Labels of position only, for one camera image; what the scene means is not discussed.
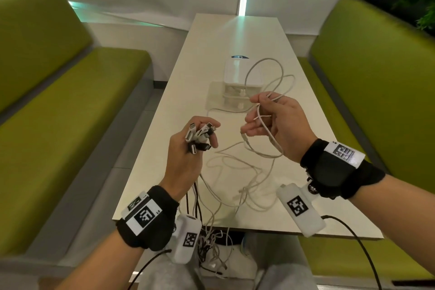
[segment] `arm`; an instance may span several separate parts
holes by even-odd
[[[193,117],[177,134],[171,136],[166,172],[159,186],[179,202],[198,179],[202,168],[202,151],[193,155],[188,152],[184,136],[189,125],[202,127],[208,122],[215,127],[220,123],[210,117]],[[218,147],[215,134],[210,144]],[[57,290],[121,290],[125,289],[144,249],[129,247],[118,231],[114,231],[95,251],[68,276]]]
[[[272,93],[270,98],[277,97]],[[317,137],[312,132],[299,103],[287,96],[277,102],[266,93],[255,95],[263,121],[290,160],[300,163]],[[257,111],[247,114],[241,132],[248,136],[266,135]],[[379,229],[419,264],[435,275],[435,195],[385,176],[382,181],[362,186],[350,201]]]
[[[435,275],[435,195],[392,176],[349,199],[415,261]]]

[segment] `qr code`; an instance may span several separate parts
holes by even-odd
[[[196,236],[197,236],[196,233],[188,232],[186,234],[186,238],[184,239],[183,246],[193,248],[193,246],[195,245]]]
[[[355,154],[355,150],[349,149],[348,147],[345,147],[343,145],[338,145],[334,149],[334,155],[337,155],[342,160],[349,161],[352,156]]]
[[[287,205],[290,207],[290,210],[293,211],[295,216],[300,216],[308,210],[308,206],[305,205],[304,201],[299,197],[299,195],[291,201],[288,201]]]
[[[134,215],[134,218],[142,228],[145,228],[155,218],[155,215],[148,206],[144,206],[139,213]]]
[[[133,210],[133,208],[140,202],[140,197],[136,197],[128,206],[128,211]]]

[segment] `green bench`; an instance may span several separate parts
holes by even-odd
[[[67,0],[0,0],[0,112],[92,44]],[[0,125],[0,256],[27,250],[150,63],[95,47]]]
[[[435,40],[363,1],[340,0],[315,40],[309,61],[299,58],[337,139],[363,151],[318,73],[326,76],[391,174],[435,193],[430,168]],[[314,275],[373,278],[355,240],[300,241]],[[363,242],[380,277],[433,278],[392,241]]]

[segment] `white table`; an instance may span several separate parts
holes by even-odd
[[[114,213],[115,220],[120,218],[121,210],[139,192],[147,191],[160,182],[166,167],[170,135],[180,131],[190,117],[206,115],[207,109],[213,106],[212,103],[206,102],[206,98],[213,95],[210,92],[218,85],[216,83],[222,82],[225,61],[233,55],[244,55],[257,60],[266,57],[279,60],[285,68],[285,73],[294,74],[296,77],[295,86],[287,95],[300,102],[318,137],[325,140],[335,139],[276,18],[197,14]],[[273,61],[263,62],[261,68],[265,83],[280,76],[279,66]],[[287,78],[278,91],[284,92],[290,81],[291,79]],[[222,123],[217,131],[220,148],[241,141],[239,129],[244,124],[244,114],[211,111],[209,116]],[[277,153],[266,137],[256,137],[250,141],[259,151]],[[264,173],[270,168],[270,159],[247,151],[243,145],[238,145],[228,152],[261,167]],[[234,160],[226,159],[225,165],[220,156],[213,153],[213,150],[204,153],[203,175],[221,199],[236,204],[238,190],[250,181],[254,172],[252,169],[241,169],[243,165]],[[234,216],[233,208],[222,207],[217,214],[215,226],[300,234],[299,228],[276,199],[275,190],[281,183],[294,182],[301,186],[306,183],[306,178],[305,171],[298,164],[285,157],[277,159],[269,179],[253,194],[259,204],[271,205],[271,208],[265,212],[257,212],[243,205]],[[199,192],[204,204],[215,211],[218,202],[201,181]],[[191,208],[192,191],[189,196]],[[329,214],[346,222],[360,237],[383,238],[380,230],[349,201],[341,198],[318,198],[313,205],[320,215]],[[185,211],[184,199],[181,201],[181,208]],[[204,207],[202,213],[204,221],[210,217],[210,213]],[[340,223],[333,220],[327,220],[326,223],[327,227],[319,234],[351,237]]]

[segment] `hand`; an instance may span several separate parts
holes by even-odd
[[[272,101],[271,99],[280,94],[272,93],[268,98],[268,93],[254,95],[250,101],[261,105],[260,115],[271,116],[262,119],[284,150],[284,156],[300,163],[317,137],[311,130],[302,107],[295,99],[283,96],[277,101]],[[257,108],[250,111],[245,118],[246,124],[240,131],[247,136],[268,135],[260,120],[255,119],[257,116]]]
[[[171,136],[169,150],[167,153],[166,172],[160,186],[177,202],[189,191],[193,183],[198,179],[202,169],[203,151],[193,155],[188,151],[188,143],[185,140],[190,124],[195,123],[197,130],[207,123],[220,127],[220,122],[210,117],[194,116],[186,126]],[[210,145],[218,147],[218,139],[213,133],[210,138]]]

